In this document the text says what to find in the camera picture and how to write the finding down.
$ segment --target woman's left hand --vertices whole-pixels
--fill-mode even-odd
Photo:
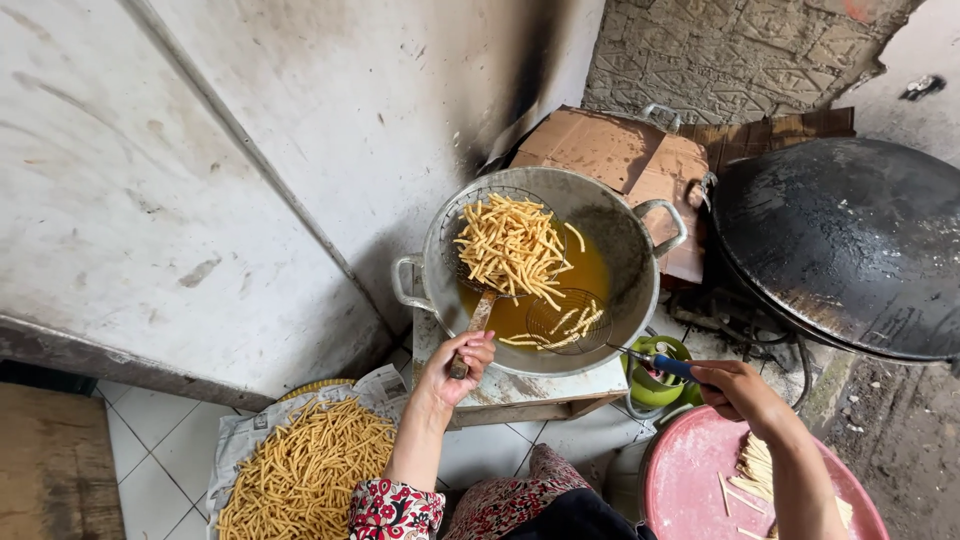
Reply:
[[[492,339],[493,331],[465,331],[446,340],[424,364],[414,394],[428,393],[440,405],[456,406],[477,387],[483,370],[493,362],[496,345]],[[457,353],[463,355],[468,368],[463,380],[450,378],[450,364]]]

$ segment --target pan handle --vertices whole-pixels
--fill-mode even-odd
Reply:
[[[634,208],[634,215],[636,219],[642,219],[643,216],[647,215],[647,212],[657,207],[664,207],[666,211],[670,212],[673,224],[677,226],[676,236],[664,240],[660,245],[654,246],[654,258],[661,258],[666,255],[666,252],[684,243],[684,240],[686,240],[686,225],[684,224],[684,220],[680,218],[680,214],[677,213],[677,209],[673,208],[673,205],[663,199],[651,199],[637,205],[636,208]]]
[[[403,282],[400,281],[400,266],[403,264],[413,264],[414,266],[419,266],[420,269],[422,269],[423,253],[401,255],[400,257],[395,258],[394,262],[390,265],[390,281],[394,285],[394,295],[396,296],[396,299],[400,300],[400,303],[406,306],[426,309],[434,315],[439,316],[439,313],[437,313],[437,309],[433,307],[432,302],[419,296],[411,296],[403,290]]]

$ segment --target stone wall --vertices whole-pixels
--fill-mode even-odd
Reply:
[[[584,106],[710,124],[813,110],[878,72],[922,1],[607,0]]]

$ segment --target wooden stand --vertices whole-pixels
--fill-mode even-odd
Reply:
[[[414,293],[419,295],[422,291],[417,276],[414,278]],[[416,386],[423,364],[448,336],[432,313],[414,309],[413,314],[413,380]],[[625,396],[628,390],[623,368],[616,360],[570,377],[525,377],[490,366],[480,385],[454,409],[447,429],[578,418]]]

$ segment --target woman's right hand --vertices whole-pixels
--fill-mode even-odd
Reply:
[[[797,417],[750,364],[738,360],[693,360],[690,373],[703,384],[704,403],[728,420],[746,420],[760,439],[772,442],[785,434],[806,433]]]

